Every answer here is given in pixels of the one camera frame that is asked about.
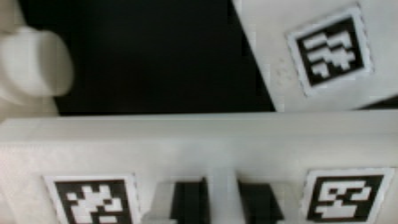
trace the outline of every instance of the white panel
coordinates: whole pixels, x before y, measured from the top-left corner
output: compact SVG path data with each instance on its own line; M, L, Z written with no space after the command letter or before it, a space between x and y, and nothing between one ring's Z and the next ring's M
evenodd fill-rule
M398 111L8 120L0 187L17 224L56 223L42 175L134 173L145 214L155 185L198 179L218 168L234 170L243 181L271 184L285 223L305 223L307 171L398 167L395 124ZM394 177L378 224L398 221L395 189Z
M244 33L253 36L248 42L276 111L340 111L392 97L398 94L395 0L235 0L234 3ZM319 85L305 94L287 36L305 27L314 27L356 4L374 71L367 75L347 76L337 85L331 82Z

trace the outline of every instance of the white border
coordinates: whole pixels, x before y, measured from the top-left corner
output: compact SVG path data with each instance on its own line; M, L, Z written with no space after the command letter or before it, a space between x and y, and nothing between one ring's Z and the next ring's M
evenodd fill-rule
M310 87L307 75L305 75L305 68L299 56L299 50L296 46L296 39L301 38L310 32L317 29L324 28L330 24L333 24L342 18L353 18L353 25L354 25L354 32L356 32L356 41L358 41L358 50L362 55L362 62L363 68L351 72L346 76L333 78L324 83L317 84ZM291 49L291 56L294 61L294 68L298 72L298 80L301 83L303 93L305 96L312 96L319 94L319 92L331 86L342 85L346 82L354 80L354 78L367 76L372 72L372 63L370 63L370 56L369 56L369 46L367 46L367 39L365 39L365 31L363 31L363 22L362 22L362 14L360 14L360 7L358 5L349 6L338 13L328 16L322 20L312 22L310 25L303 26L303 29L292 31L287 34L287 45Z
M338 170L312 170L307 174L307 182L303 187L303 197L301 197L301 213L307 219L307 210L310 206L312 190L317 177L344 177L344 176L367 176L383 175L379 188L374 197L374 203L369 211L369 217L365 222L354 222L356 224L372 224L376 220L376 214L381 207L383 195L388 189L388 184L394 176L394 168L362 168L362 169L338 169ZM326 222L328 224L349 224L351 222Z
M68 181L108 181L108 180L123 180L125 186L125 196L127 196L127 206L131 214L131 222L138 224L139 221L139 212L138 212L138 199L136 199L136 187L134 187L134 176L132 174L115 174L115 175L76 175L76 176L44 176L45 187L49 191L52 206L56 210L56 217L61 224L68 224L63 206L60 203L58 192L54 188L54 182Z

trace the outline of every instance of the white knob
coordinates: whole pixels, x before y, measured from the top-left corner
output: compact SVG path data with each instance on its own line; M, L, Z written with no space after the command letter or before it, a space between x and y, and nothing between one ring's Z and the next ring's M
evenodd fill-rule
M72 83L72 64L54 33L20 27L0 40L4 76L19 91L33 97L65 94Z

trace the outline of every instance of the black background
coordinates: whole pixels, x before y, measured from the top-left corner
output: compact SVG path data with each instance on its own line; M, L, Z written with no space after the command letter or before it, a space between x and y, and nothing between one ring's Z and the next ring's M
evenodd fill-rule
M19 0L67 44L61 115L273 111L227 0Z

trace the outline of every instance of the black and white square pattern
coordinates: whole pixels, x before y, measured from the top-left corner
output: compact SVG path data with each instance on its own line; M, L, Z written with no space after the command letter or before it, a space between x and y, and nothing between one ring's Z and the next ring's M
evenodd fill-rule
M392 168L310 171L301 199L307 220L370 224L392 175Z
M138 204L132 175L45 176L61 224L134 224Z
M372 71L358 6L287 34L303 93L314 95Z

